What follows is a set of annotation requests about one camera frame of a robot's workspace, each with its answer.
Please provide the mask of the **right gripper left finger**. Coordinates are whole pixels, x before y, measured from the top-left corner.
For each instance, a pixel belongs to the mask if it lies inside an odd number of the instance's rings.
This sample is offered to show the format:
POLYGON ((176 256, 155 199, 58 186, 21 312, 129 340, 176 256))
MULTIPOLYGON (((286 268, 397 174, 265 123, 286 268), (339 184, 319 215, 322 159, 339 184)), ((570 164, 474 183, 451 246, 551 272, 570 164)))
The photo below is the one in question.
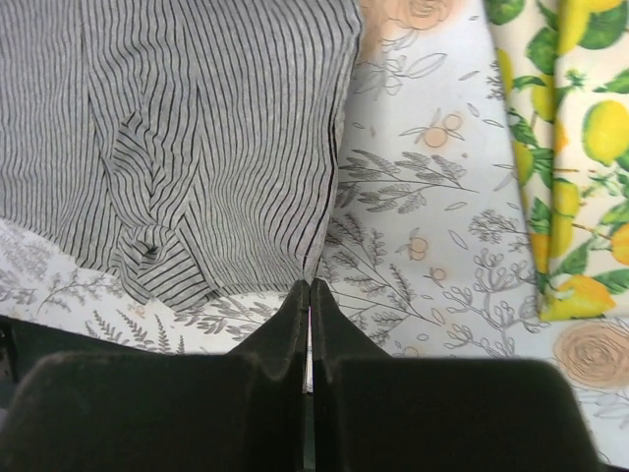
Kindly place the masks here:
POLYGON ((223 355, 64 349, 19 383, 5 471, 297 471, 309 286, 223 355))

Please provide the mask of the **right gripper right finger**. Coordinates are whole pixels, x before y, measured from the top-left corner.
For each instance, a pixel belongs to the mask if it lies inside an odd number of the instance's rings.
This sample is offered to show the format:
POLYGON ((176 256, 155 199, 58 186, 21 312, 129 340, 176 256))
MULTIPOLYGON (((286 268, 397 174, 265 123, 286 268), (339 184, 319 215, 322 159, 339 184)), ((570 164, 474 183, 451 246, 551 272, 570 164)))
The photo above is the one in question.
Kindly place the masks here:
POLYGON ((311 289, 319 471, 599 471, 567 381, 528 359, 396 358, 311 289))

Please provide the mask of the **grey striped boxer underwear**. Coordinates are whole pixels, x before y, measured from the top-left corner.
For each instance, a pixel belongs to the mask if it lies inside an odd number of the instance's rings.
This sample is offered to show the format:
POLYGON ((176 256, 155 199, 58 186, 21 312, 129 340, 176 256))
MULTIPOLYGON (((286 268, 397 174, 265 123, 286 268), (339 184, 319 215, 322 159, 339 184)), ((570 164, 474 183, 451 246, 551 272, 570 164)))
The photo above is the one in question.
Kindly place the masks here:
POLYGON ((5 1, 1 216, 185 311, 314 279, 355 1, 5 1))

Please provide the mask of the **lemon print folded cloth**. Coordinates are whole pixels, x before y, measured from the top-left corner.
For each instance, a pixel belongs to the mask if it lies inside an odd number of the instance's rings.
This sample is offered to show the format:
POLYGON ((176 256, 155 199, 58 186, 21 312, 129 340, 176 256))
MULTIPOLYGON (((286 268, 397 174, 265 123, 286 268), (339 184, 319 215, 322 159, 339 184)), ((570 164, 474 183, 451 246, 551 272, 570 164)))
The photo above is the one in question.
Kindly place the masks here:
POLYGON ((488 1, 544 321, 628 312, 628 5, 488 1))

